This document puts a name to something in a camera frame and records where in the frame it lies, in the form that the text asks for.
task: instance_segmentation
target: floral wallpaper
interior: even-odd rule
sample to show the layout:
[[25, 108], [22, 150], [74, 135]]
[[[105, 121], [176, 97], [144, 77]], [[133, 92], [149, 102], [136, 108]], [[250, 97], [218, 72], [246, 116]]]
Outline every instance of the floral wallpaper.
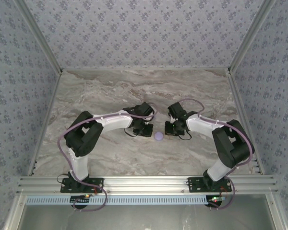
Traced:
[[262, 0], [25, 0], [61, 68], [226, 67]]
[[12, 0], [0, 0], [0, 230], [26, 175], [56, 73]]
[[235, 73], [266, 173], [288, 213], [288, 0], [270, 11]]

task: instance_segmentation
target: patterned wallpaper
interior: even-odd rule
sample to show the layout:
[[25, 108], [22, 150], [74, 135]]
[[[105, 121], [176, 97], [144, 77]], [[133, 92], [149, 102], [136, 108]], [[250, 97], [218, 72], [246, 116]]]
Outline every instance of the patterned wallpaper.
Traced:
[[288, 212], [288, 0], [278, 0], [235, 73], [266, 173]]
[[61, 68], [227, 67], [262, 0], [25, 0]]
[[0, 230], [26, 175], [56, 74], [12, 0], [0, 0]]

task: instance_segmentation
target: purple ball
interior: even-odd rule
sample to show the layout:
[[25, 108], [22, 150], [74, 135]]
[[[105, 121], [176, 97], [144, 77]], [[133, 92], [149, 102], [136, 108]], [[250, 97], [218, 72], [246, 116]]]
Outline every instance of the purple ball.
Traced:
[[155, 140], [163, 140], [163, 133], [156, 132], [154, 135]]

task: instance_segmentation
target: marble surface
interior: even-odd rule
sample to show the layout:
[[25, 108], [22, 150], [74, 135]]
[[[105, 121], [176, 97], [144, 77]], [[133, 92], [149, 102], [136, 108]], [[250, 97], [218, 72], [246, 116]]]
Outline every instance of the marble surface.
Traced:
[[[206, 107], [203, 115], [219, 120], [237, 119], [237, 110], [223, 70], [75, 70], [61, 77], [51, 118], [37, 158], [34, 175], [59, 175], [69, 170], [57, 147], [58, 136], [82, 111], [107, 114], [141, 102], [154, 102], [159, 113], [152, 121], [155, 132], [164, 132], [167, 107], [182, 98], [196, 98]], [[186, 111], [197, 111], [184, 102]], [[67, 152], [65, 141], [63, 149]], [[129, 137], [123, 129], [104, 133], [89, 155], [90, 175], [202, 174], [217, 159], [212, 139], [192, 132], [192, 139], [165, 136]], [[252, 173], [242, 166], [237, 174]]]

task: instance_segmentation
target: enclosure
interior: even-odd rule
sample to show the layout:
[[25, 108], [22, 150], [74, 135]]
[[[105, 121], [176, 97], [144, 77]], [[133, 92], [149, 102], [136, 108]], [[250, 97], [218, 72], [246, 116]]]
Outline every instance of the enclosure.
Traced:
[[[254, 145], [226, 210], [186, 183], [218, 159], [213, 139], [154, 139], [184, 98], [237, 119]], [[70, 168], [58, 137], [83, 111], [142, 102], [158, 110], [151, 137], [102, 133], [89, 154], [109, 195], [97, 229], [288, 229], [288, 0], [0, 1], [0, 229], [89, 228], [92, 214], [60, 193]]]

